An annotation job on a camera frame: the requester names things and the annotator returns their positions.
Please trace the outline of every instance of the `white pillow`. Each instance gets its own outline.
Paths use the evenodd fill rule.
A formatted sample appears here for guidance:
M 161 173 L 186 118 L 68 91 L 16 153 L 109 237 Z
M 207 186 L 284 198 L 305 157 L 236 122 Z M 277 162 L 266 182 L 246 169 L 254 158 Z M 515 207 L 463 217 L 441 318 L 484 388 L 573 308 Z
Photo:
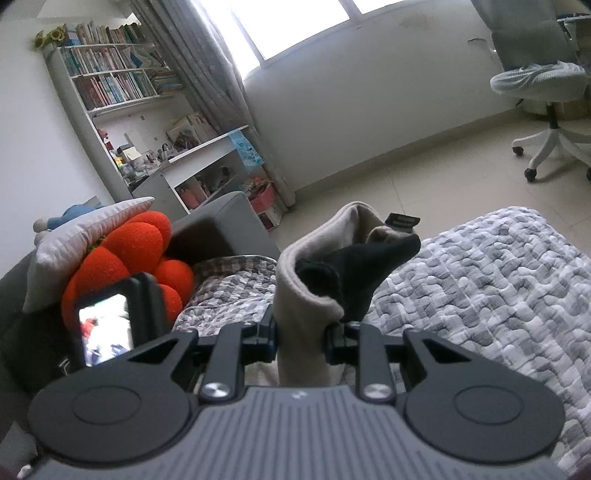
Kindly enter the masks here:
M 153 202 L 153 197 L 125 200 L 81 215 L 51 231 L 31 258 L 22 311 L 36 312 L 60 301 L 86 249 L 130 218 L 149 210 Z

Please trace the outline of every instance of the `cushion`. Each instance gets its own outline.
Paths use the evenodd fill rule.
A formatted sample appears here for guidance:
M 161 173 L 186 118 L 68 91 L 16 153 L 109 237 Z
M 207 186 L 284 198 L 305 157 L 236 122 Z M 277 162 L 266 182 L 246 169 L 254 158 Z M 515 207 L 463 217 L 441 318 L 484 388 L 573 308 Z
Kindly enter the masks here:
M 583 98 L 588 83 L 584 68 L 576 63 L 529 65 L 509 70 L 491 78 L 491 88 L 500 95 L 541 100 L 571 102 Z
M 153 197 L 125 200 L 79 216 L 50 232 L 37 245 L 31 260 L 22 311 L 36 312 L 59 302 L 86 249 L 148 210 L 153 202 Z

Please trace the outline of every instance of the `clothing tag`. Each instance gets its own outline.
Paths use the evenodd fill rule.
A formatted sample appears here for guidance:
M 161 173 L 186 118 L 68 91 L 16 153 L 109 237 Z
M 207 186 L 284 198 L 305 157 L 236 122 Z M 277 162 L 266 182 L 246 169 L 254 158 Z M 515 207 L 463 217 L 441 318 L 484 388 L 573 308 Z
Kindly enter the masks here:
M 390 213 L 384 223 L 390 228 L 412 231 L 412 229 L 416 227 L 420 221 L 421 219 L 418 217 L 411 217 L 408 215 L 403 215 L 402 213 Z

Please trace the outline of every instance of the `chair base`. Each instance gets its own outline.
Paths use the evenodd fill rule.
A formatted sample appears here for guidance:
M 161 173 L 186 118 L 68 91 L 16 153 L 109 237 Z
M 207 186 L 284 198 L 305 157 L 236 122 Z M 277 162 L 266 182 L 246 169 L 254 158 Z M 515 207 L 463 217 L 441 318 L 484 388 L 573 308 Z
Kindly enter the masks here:
M 529 147 L 539 143 L 542 143 L 542 147 L 538 153 L 532 157 L 530 164 L 525 171 L 525 178 L 528 182 L 532 183 L 535 181 L 538 166 L 546 158 L 548 158 L 548 156 L 558 146 L 563 147 L 572 156 L 578 158 L 580 161 L 589 166 L 587 171 L 587 179 L 591 181 L 591 155 L 585 153 L 576 145 L 577 143 L 591 144 L 591 135 L 571 132 L 560 127 L 550 127 L 547 130 L 535 135 L 513 140 L 511 147 L 513 148 L 513 152 L 515 152 L 518 156 L 521 156 L 523 155 L 524 147 Z

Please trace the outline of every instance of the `window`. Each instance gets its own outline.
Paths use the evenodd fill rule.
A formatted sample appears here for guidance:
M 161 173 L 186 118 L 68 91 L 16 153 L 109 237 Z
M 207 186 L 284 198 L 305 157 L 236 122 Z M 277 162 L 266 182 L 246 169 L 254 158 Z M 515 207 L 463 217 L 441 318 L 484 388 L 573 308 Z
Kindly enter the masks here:
M 353 0 L 359 11 L 363 14 L 385 7 L 386 5 L 397 4 L 402 0 Z
M 404 0 L 193 0 L 222 34 L 238 69 L 248 72 L 328 28 L 359 22 Z
M 265 59 L 349 19 L 339 0 L 230 0 Z

